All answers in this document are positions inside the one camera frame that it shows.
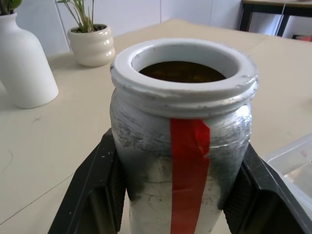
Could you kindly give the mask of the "black framed background table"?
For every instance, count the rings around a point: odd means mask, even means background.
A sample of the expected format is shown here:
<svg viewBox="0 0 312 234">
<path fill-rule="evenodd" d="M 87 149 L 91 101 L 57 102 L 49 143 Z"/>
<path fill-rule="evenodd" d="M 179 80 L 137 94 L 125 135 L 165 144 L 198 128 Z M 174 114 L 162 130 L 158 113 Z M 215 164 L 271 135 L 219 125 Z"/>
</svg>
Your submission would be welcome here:
<svg viewBox="0 0 312 234">
<path fill-rule="evenodd" d="M 291 16 L 312 18 L 312 0 L 242 0 L 243 13 L 239 30 L 248 32 L 254 12 L 280 14 L 277 36 L 282 37 Z"/>
</svg>

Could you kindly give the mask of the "cream ribbed plant pot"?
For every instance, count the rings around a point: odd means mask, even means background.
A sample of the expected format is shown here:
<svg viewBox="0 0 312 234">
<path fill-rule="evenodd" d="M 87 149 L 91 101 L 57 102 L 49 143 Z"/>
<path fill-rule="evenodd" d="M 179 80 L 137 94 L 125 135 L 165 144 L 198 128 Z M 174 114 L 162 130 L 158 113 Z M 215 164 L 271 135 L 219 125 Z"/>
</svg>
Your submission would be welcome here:
<svg viewBox="0 0 312 234">
<path fill-rule="evenodd" d="M 67 37 L 76 62 L 85 67 L 100 67 L 113 61 L 116 51 L 109 26 L 96 24 L 97 31 L 82 33 L 77 28 L 68 31 Z"/>
</svg>

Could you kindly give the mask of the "white jar with red tape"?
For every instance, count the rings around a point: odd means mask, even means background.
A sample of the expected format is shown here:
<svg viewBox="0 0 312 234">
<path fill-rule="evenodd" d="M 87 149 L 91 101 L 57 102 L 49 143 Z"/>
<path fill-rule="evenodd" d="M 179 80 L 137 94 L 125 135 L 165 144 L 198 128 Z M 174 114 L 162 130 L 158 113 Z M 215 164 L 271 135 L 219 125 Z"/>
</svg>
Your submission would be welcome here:
<svg viewBox="0 0 312 234">
<path fill-rule="evenodd" d="M 140 73 L 160 62 L 208 66 L 226 78 L 177 83 Z M 131 234 L 211 234 L 250 142 L 258 71 L 212 41 L 163 38 L 120 52 L 111 64 L 110 119 L 124 169 Z"/>
</svg>

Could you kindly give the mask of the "dark brown liquid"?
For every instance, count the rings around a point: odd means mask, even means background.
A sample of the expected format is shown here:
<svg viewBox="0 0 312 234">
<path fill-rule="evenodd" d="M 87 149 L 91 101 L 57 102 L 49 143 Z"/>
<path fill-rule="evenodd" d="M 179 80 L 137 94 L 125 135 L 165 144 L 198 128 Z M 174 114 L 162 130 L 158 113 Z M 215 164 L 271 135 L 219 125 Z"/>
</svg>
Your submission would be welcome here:
<svg viewBox="0 0 312 234">
<path fill-rule="evenodd" d="M 177 83 L 207 83 L 226 78 L 208 66 L 185 61 L 156 63 L 143 68 L 140 73 L 158 80 Z"/>
</svg>

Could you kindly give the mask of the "green leafy plant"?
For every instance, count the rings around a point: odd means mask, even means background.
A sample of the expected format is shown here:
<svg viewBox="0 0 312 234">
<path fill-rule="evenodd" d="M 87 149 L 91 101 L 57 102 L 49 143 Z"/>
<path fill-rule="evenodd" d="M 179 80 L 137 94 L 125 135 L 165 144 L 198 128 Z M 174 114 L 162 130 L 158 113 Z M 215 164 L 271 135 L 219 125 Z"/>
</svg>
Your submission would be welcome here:
<svg viewBox="0 0 312 234">
<path fill-rule="evenodd" d="M 94 23 L 94 6 L 96 0 L 56 0 L 63 4 L 75 20 L 77 26 L 70 29 L 74 33 L 91 33 L 96 31 Z"/>
</svg>

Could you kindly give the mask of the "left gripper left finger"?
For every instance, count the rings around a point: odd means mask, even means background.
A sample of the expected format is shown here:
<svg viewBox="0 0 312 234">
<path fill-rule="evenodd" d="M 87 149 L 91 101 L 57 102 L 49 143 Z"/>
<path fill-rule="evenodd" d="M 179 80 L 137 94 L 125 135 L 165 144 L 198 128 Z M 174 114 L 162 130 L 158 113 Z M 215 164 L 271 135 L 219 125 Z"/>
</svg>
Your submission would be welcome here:
<svg viewBox="0 0 312 234">
<path fill-rule="evenodd" d="M 117 234 L 126 193 L 112 130 L 74 173 L 48 234 Z"/>
</svg>

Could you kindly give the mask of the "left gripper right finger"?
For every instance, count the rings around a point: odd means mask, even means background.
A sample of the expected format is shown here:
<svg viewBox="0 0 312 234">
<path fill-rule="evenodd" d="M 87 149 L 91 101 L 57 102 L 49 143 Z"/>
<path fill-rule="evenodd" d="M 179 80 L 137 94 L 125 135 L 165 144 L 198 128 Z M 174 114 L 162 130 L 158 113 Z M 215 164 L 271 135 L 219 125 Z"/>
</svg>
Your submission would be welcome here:
<svg viewBox="0 0 312 234">
<path fill-rule="evenodd" d="M 221 200 L 231 234 L 312 234 L 312 220 L 278 173 L 248 145 Z"/>
</svg>

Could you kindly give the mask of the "white ceramic vase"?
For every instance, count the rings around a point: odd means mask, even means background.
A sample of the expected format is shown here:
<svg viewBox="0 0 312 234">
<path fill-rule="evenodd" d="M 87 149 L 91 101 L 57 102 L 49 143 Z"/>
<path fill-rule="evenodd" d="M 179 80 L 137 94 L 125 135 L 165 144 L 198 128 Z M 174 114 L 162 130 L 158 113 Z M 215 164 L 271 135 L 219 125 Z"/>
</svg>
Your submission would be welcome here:
<svg viewBox="0 0 312 234">
<path fill-rule="evenodd" d="M 53 101 L 59 89 L 40 41 L 16 17 L 0 16 L 0 81 L 16 106 L 32 109 Z"/>
</svg>

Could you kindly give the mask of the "clear plastic container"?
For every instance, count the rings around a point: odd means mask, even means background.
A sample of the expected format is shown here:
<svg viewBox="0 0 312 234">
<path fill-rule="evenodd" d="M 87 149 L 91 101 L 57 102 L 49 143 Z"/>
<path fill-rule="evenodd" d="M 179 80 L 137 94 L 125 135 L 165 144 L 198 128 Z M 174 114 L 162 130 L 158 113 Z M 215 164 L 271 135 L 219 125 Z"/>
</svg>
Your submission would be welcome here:
<svg viewBox="0 0 312 234">
<path fill-rule="evenodd" d="M 312 220 L 312 134 L 264 157 Z"/>
</svg>

